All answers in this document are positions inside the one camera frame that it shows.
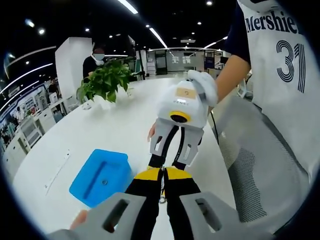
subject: sleeve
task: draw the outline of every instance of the sleeve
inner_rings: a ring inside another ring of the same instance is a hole
[[[238,3],[224,49],[251,64],[245,17]]]
[[[91,57],[87,57],[83,62],[83,78],[89,76],[90,72],[96,70],[97,65]]]

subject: black ceiling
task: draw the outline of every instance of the black ceiling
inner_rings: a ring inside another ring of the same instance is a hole
[[[93,42],[105,44],[106,54],[123,54],[128,46],[120,38],[127,35],[140,48],[163,48],[146,24],[159,33],[168,47],[184,47],[186,44],[180,41],[190,38],[195,40],[190,47],[204,47],[228,34],[236,6],[236,0],[213,0],[212,6],[207,6],[206,0],[128,2],[137,9],[138,14],[132,14],[117,0],[6,1],[7,5],[2,9],[6,9],[11,16],[5,22],[3,53],[11,53],[19,58],[42,48],[59,47],[68,37],[90,37]],[[27,26],[25,19],[32,20],[35,26]],[[45,29],[45,34],[39,35],[39,28]],[[223,41],[214,47],[223,48]],[[24,73],[49,63],[55,63],[55,49],[17,61],[8,67],[9,79],[5,74],[0,79],[9,84]],[[33,83],[35,80],[45,81],[49,76],[56,76],[54,64],[28,74],[12,86]],[[4,98],[7,98],[6,92],[0,96],[0,106],[6,102]]]

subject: blue box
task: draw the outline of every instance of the blue box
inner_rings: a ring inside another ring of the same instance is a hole
[[[96,149],[75,177],[69,192],[94,208],[114,193],[124,193],[133,178],[128,155]]]

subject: yellow sticker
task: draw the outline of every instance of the yellow sticker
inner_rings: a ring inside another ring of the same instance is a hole
[[[176,89],[175,95],[177,97],[195,99],[196,98],[196,93],[197,92],[195,90],[193,90],[193,89],[178,87]]]

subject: cable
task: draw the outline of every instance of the cable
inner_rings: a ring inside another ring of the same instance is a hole
[[[212,111],[210,111],[210,114],[211,114],[212,121],[213,121],[213,124],[214,124],[214,130],[215,130],[215,134],[216,134],[216,142],[219,145],[219,138],[218,138],[218,131],[217,131],[217,126],[216,126],[216,121],[215,121],[214,115],[212,114]]]

